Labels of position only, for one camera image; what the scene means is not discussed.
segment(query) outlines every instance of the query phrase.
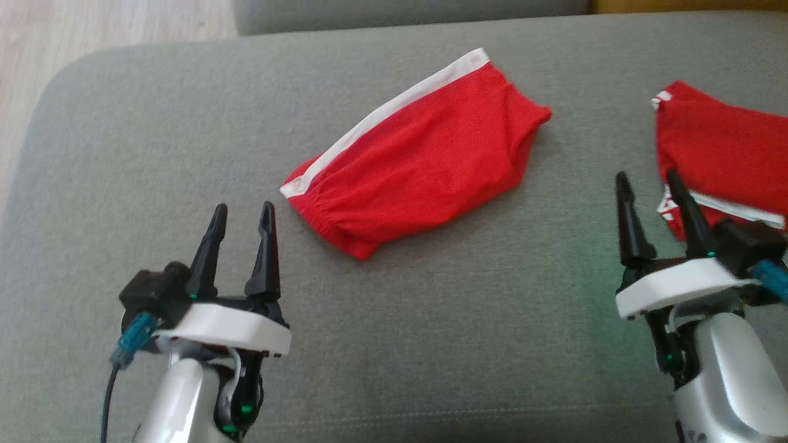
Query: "wooden floor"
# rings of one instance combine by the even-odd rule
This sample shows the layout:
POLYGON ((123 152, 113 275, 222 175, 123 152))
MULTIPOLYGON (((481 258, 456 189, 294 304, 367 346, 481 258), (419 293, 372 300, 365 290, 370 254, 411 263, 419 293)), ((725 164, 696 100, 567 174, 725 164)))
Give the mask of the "wooden floor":
POLYGON ((41 91, 91 52, 237 37, 230 0, 0 0, 0 225, 41 91))

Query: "wire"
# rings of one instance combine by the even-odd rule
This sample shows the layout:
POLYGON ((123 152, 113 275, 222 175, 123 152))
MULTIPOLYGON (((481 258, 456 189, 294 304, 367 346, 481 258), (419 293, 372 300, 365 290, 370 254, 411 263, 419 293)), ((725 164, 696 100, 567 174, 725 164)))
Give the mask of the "wire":
POLYGON ((257 378, 257 387, 260 389, 260 398, 257 400, 257 410, 259 411, 262 408, 262 398, 266 396, 266 392, 262 390, 262 375, 257 378))
POLYGON ((110 401, 112 400, 112 390, 115 387, 115 379, 117 378, 117 372, 119 370, 121 370, 120 366, 113 365, 112 372, 110 372, 110 380, 106 383, 106 393, 104 393, 104 409, 101 413, 101 434, 98 436, 98 441, 100 443, 106 443, 106 431, 110 426, 110 401))

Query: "blue cable connector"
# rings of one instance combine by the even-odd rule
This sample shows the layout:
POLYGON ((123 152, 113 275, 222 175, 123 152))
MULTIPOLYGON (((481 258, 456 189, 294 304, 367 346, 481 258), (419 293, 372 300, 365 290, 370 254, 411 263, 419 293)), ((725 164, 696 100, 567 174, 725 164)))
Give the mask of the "blue cable connector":
POLYGON ((783 303, 788 303, 788 273, 769 260, 761 260, 753 267, 753 277, 772 291, 783 303))
POLYGON ((117 347, 110 357, 112 366, 126 369, 132 364, 134 354, 151 340, 156 330, 157 320, 148 312, 142 312, 134 317, 131 325, 117 339, 117 347))

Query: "gray couch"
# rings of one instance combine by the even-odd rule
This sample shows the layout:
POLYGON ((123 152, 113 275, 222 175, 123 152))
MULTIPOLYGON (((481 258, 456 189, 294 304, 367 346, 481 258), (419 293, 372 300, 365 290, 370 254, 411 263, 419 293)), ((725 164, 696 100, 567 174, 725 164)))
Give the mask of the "gray couch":
POLYGON ((241 35, 577 15, 589 0, 232 0, 241 35))
MULTIPOLYGON (((788 114, 788 14, 667 13, 264 35, 94 54, 58 74, 30 125, 0 233, 0 434, 95 438, 117 294, 188 261, 230 208, 217 285, 240 293, 255 223, 278 208, 292 354, 266 362, 249 441, 674 441, 646 325, 616 315, 613 177, 625 169, 663 255, 677 242, 649 99, 682 79, 788 114), (513 192, 368 262, 278 193, 371 110, 476 47, 550 106, 513 192)), ((785 309, 749 318, 788 378, 785 309)), ((165 369, 121 374, 130 441, 165 369)))

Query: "white stripe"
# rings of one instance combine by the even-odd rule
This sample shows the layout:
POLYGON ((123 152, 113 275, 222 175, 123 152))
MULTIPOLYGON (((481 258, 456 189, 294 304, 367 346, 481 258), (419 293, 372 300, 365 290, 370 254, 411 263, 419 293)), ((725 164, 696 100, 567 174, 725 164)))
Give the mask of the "white stripe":
POLYGON ((285 183, 279 191, 285 198, 295 197, 296 195, 303 195, 309 189, 312 180, 324 170, 331 162, 339 155, 347 150, 353 143, 356 142, 362 135, 370 129, 379 125, 383 120, 389 118, 396 111, 403 109, 415 102, 422 99, 429 94, 437 91, 438 89, 450 84, 451 82, 466 76, 473 71, 480 69, 482 66, 489 63, 489 57, 482 48, 472 50, 468 54, 463 55, 457 61, 454 61, 449 66, 434 73, 432 76, 418 82, 416 85, 397 95, 394 99, 388 101, 383 106, 372 111, 372 113, 363 120, 361 120, 353 129, 347 134, 342 136, 333 146, 331 146, 323 155, 321 155, 314 163, 312 163, 303 175, 290 180, 285 183))
POLYGON ((654 108, 654 110, 658 110, 663 100, 665 102, 670 102, 671 99, 673 99, 673 95, 670 92, 662 91, 651 99, 651 107, 654 108))
MULTIPOLYGON (((695 191, 690 191, 689 193, 699 205, 716 209, 718 211, 724 212, 725 214, 744 218, 745 220, 750 220, 751 222, 754 222, 755 220, 761 220, 775 229, 786 228, 786 219, 780 214, 774 214, 766 210, 760 210, 739 203, 717 199, 715 197, 695 191)), ((671 198, 671 190, 668 186, 665 186, 665 195, 662 198, 662 202, 660 202, 660 206, 657 208, 657 212, 664 214, 667 210, 670 210, 674 207, 676 207, 676 203, 674 203, 673 199, 671 198)))

